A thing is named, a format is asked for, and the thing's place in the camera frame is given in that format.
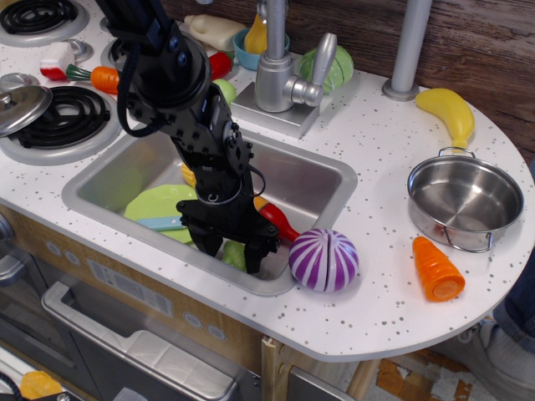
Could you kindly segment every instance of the countertop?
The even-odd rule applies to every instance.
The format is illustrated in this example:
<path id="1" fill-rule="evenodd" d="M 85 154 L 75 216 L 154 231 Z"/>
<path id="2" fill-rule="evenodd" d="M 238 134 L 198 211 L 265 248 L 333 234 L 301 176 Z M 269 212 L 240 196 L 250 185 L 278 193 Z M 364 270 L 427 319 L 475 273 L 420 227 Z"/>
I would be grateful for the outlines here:
<path id="1" fill-rule="evenodd" d="M 81 67 L 92 69 L 100 65 L 112 37 L 100 29 L 102 14 L 94 3 L 80 3 L 91 10 L 91 19 L 76 38 L 95 50 Z M 57 85 L 38 72 L 43 51 L 0 45 L 0 75 L 22 72 L 42 85 Z M 235 67 L 227 79 L 239 92 L 254 80 L 254 72 Z M 437 244 L 464 275 L 466 289 L 449 302 L 426 301 L 412 259 L 412 241 L 421 233 L 409 218 L 406 181 L 416 165 L 437 156 L 451 140 L 446 126 L 414 101 L 386 98 L 381 91 L 385 80 L 355 71 L 347 85 L 323 101 L 321 115 L 300 140 L 237 121 L 259 135 L 342 160 L 357 172 L 358 186 L 332 227 L 359 253 L 359 275 L 341 292 L 324 294 L 296 285 L 275 297 L 256 296 L 70 210 L 61 198 L 64 185 L 98 163 L 103 152 L 47 167 L 0 154 L 0 203 L 318 360 L 359 361 L 424 348 L 484 317 L 517 280 L 535 243 L 535 187 L 512 142 L 474 109 L 476 131 L 469 149 L 512 176 L 525 208 L 489 252 L 471 254 Z"/>

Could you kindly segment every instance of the oven handle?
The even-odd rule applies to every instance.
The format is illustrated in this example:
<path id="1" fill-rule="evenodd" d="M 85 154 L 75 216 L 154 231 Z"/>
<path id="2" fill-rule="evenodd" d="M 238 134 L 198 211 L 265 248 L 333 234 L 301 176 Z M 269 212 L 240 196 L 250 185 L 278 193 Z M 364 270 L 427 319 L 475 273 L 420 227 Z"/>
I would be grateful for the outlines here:
<path id="1" fill-rule="evenodd" d="M 67 305 L 72 299 L 69 287 L 55 282 L 43 294 L 42 304 L 47 313 L 71 332 L 180 393 L 199 401 L 224 401 L 235 396 L 237 383 L 233 378 L 152 332 L 139 330 L 127 338 L 122 337 Z"/>
<path id="2" fill-rule="evenodd" d="M 26 274 L 24 263 L 16 257 L 6 255 L 0 259 L 0 287 L 9 287 Z"/>

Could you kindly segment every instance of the light blue bowl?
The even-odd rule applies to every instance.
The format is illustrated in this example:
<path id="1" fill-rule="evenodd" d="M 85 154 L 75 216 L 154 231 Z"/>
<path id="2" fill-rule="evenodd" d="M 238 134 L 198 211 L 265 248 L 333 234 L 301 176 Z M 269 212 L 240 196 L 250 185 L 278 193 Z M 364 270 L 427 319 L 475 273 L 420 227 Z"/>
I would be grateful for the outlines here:
<path id="1" fill-rule="evenodd" d="M 236 54 L 237 61 L 246 69 L 256 71 L 258 68 L 258 60 L 260 60 L 260 54 L 246 52 L 245 45 L 243 44 L 245 37 L 250 30 L 250 28 L 246 28 L 236 33 L 232 38 L 232 44 L 234 45 L 234 53 Z M 288 35 L 286 35 L 284 44 L 288 51 L 290 48 L 290 37 Z"/>

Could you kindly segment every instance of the oven knob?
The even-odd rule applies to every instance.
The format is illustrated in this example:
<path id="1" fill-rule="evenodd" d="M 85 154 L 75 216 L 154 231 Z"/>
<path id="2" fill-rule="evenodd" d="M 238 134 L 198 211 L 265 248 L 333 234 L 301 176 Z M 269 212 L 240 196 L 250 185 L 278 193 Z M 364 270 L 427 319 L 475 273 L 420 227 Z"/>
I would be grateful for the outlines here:
<path id="1" fill-rule="evenodd" d="M 9 221 L 2 215 L 0 215 L 0 241 L 11 240 L 15 236 L 15 231 L 9 224 Z"/>

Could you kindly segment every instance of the purple striped onion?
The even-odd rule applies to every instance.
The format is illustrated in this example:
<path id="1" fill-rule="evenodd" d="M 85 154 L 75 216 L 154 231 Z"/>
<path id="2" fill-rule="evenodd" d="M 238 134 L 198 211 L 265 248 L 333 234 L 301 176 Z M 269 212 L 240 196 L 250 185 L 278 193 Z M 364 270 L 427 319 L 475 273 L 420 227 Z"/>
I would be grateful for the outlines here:
<path id="1" fill-rule="evenodd" d="M 349 238 L 323 228 L 301 234 L 290 247 L 289 262 L 293 276 L 318 292 L 346 288 L 359 270 L 357 250 Z"/>

